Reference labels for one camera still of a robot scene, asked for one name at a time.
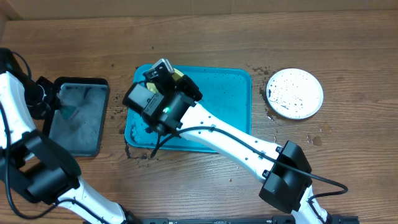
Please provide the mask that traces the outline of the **black rectangular water bin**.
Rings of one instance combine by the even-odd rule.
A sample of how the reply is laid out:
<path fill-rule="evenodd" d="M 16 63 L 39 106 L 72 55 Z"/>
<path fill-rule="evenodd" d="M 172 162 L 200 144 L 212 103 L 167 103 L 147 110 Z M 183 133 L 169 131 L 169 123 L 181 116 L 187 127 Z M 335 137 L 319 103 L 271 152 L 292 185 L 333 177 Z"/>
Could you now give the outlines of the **black rectangular water bin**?
<path fill-rule="evenodd" d="M 44 121 L 42 132 L 73 156 L 95 157 L 100 151 L 109 85 L 104 78 L 60 77 L 55 80 L 61 105 L 76 106 L 73 119 L 65 120 L 60 110 Z"/>

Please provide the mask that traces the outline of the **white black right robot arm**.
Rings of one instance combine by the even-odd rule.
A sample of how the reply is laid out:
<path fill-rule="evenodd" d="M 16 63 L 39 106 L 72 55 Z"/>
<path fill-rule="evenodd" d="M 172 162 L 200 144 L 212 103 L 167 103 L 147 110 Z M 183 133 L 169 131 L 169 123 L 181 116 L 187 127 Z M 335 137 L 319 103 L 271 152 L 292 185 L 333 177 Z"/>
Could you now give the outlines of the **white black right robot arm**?
<path fill-rule="evenodd" d="M 198 142 L 231 159 L 262 183 L 260 198 L 296 223 L 336 223 L 337 218 L 321 208 L 317 198 L 348 191 L 339 182 L 312 174 L 302 148 L 292 141 L 284 146 L 240 131 L 207 111 L 203 95 L 193 80 L 161 65 L 144 72 L 124 96 L 123 105 L 139 114 L 159 136 L 156 148 L 174 137 Z M 337 187 L 333 193 L 315 194 L 319 180 Z"/>

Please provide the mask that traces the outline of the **teal grey sponge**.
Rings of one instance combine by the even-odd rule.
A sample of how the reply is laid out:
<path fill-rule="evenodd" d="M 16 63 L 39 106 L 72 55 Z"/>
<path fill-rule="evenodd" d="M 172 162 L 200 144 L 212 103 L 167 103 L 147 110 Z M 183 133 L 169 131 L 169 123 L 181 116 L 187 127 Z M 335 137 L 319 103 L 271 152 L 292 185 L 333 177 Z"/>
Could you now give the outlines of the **teal grey sponge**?
<path fill-rule="evenodd" d="M 59 110 L 62 118 L 65 120 L 73 119 L 78 112 L 77 107 L 71 105 L 62 105 Z"/>

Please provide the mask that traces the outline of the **yellow green speckled plate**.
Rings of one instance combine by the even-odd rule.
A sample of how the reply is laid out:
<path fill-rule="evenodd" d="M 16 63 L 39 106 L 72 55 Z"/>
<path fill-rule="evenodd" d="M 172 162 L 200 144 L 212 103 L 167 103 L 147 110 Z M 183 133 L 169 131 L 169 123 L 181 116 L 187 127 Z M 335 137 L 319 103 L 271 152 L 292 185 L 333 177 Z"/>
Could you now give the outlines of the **yellow green speckled plate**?
<path fill-rule="evenodd" d="M 175 73 L 172 75 L 172 78 L 175 81 L 177 81 L 179 78 L 181 78 L 183 76 L 184 76 L 184 74 L 180 70 L 175 69 Z M 146 88 L 148 90 L 150 90 L 151 92 L 153 92 L 153 93 L 158 93 L 159 92 L 159 89 L 157 88 L 156 84 L 152 83 L 152 82 L 147 82 L 146 83 Z"/>

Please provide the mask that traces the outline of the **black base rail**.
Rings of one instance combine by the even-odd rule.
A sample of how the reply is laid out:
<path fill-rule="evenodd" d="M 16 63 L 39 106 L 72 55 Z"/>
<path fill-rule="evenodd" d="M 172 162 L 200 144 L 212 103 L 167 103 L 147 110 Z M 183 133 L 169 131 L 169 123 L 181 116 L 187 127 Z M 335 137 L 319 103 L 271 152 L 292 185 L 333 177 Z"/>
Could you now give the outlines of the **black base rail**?
<path fill-rule="evenodd" d="M 143 224 L 296 224 L 293 216 L 276 215 L 272 218 L 184 219 L 142 218 Z"/>

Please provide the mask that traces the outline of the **teal plastic tray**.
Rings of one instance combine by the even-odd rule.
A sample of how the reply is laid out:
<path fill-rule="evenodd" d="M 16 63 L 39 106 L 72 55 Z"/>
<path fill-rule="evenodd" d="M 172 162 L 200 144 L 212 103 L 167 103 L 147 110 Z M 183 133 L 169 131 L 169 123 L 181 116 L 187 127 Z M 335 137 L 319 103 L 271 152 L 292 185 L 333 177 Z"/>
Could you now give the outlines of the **teal plastic tray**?
<path fill-rule="evenodd" d="M 251 134 L 252 80 L 248 72 L 237 68 L 174 66 L 190 77 L 203 94 L 200 104 L 218 119 Z M 128 110 L 124 130 L 126 143 L 133 147 L 155 148 L 157 134 L 143 119 Z"/>

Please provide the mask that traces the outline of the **white speckled plate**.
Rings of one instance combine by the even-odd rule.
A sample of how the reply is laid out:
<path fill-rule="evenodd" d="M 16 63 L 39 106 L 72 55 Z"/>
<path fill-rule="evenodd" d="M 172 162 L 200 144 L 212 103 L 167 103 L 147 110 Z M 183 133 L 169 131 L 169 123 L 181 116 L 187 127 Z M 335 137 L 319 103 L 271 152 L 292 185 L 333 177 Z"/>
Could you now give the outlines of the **white speckled plate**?
<path fill-rule="evenodd" d="M 307 119 L 318 112 L 324 93 L 320 82 L 309 72 L 285 68 L 270 77 L 266 85 L 270 107 L 288 119 Z"/>

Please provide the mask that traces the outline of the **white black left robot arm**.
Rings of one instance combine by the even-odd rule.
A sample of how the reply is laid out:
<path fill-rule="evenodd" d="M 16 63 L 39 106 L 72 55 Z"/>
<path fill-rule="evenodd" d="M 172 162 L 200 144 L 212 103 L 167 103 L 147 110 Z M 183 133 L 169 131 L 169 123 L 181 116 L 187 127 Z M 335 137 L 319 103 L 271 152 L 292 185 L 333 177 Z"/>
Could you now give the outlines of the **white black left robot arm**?
<path fill-rule="evenodd" d="M 63 207 L 86 223 L 139 223 L 129 210 L 91 187 L 72 155 L 36 128 L 35 120 L 46 119 L 62 107 L 58 88 L 44 77 L 33 81 L 17 56 L 1 48 L 1 180 L 12 211 L 32 220 Z M 23 214 L 12 192 L 49 208 L 36 216 Z"/>

